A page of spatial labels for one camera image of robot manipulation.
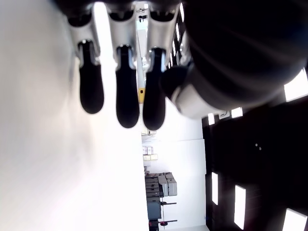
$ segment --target yellow label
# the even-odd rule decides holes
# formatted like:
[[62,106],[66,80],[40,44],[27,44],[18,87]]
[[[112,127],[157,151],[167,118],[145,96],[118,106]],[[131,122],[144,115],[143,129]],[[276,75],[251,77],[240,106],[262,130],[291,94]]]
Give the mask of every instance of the yellow label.
[[144,101],[144,94],[145,94],[145,88],[139,88],[138,89],[139,103],[143,103],[143,101]]

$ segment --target black fingertip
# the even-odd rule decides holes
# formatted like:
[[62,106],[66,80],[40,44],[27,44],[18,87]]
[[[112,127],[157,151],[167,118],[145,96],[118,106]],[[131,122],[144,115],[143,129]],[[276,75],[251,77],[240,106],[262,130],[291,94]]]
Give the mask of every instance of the black fingertip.
[[118,53],[120,68],[116,75],[116,115],[121,126],[134,127],[139,119],[139,102],[137,94],[136,70],[129,66],[131,48],[121,47]]
[[90,42],[83,46],[83,66],[80,72],[80,102],[89,114],[98,113],[104,104],[101,65],[94,65],[90,59]]
[[150,72],[146,73],[146,88],[143,103],[143,122],[149,130],[158,130],[166,113],[165,95],[161,91],[159,81],[162,75],[163,51],[152,49],[151,62],[154,63]]

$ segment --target ceiling light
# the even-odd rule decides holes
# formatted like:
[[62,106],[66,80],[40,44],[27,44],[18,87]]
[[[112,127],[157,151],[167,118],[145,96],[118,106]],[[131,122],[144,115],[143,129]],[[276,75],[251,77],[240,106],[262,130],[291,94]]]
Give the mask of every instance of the ceiling light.
[[175,55],[176,53],[175,53],[174,41],[172,41],[172,47],[173,47],[173,53],[174,53],[174,55]]
[[178,38],[178,41],[180,40],[180,33],[179,33],[179,25],[177,24],[175,26],[175,30],[177,31],[177,38]]
[[243,111],[241,107],[231,110],[232,118],[243,116]]
[[246,207],[246,189],[236,185],[235,186],[235,210],[234,223],[242,230],[245,222],[245,207]]
[[170,53],[170,61],[171,61],[171,66],[173,66],[173,62],[172,62],[172,53]]
[[218,175],[212,172],[212,201],[218,205]]
[[208,124],[209,125],[215,124],[215,119],[214,119],[214,114],[213,113],[208,114],[207,118],[208,118]]
[[180,5],[180,12],[181,12],[181,17],[182,17],[182,22],[184,22],[184,9],[183,9],[183,4],[182,3]]
[[287,209],[282,231],[304,231],[307,221],[307,216]]
[[301,70],[290,83],[284,86],[284,93],[287,102],[308,94],[308,79],[305,69]]

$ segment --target gray box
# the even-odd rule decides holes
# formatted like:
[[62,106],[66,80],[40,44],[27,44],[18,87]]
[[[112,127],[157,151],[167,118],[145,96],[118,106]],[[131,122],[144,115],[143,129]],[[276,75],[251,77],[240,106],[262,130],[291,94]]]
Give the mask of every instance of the gray box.
[[168,182],[165,176],[158,176],[158,183],[162,185],[164,196],[168,196]]
[[157,220],[162,218],[160,201],[147,201],[147,208],[149,220]]
[[165,177],[166,179],[174,179],[172,173],[166,174]]
[[177,190],[177,182],[175,179],[168,179],[168,195],[169,196],[176,196],[178,195],[178,190]]

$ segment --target robotic hand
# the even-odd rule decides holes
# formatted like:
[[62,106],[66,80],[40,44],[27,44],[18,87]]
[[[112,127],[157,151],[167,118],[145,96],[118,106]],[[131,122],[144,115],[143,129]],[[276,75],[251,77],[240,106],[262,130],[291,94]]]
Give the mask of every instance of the robotic hand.
[[[80,59],[81,104],[86,112],[97,113],[103,106],[103,83],[93,17],[96,0],[55,1],[67,16]],[[135,4],[132,0],[101,1],[107,7],[118,64],[117,118],[123,127],[131,128],[139,118]],[[253,107],[272,99],[307,63],[308,7],[304,0],[190,0],[183,5],[185,65],[166,70],[180,0],[149,2],[150,68],[143,120],[150,130],[164,122],[165,96],[191,118]]]

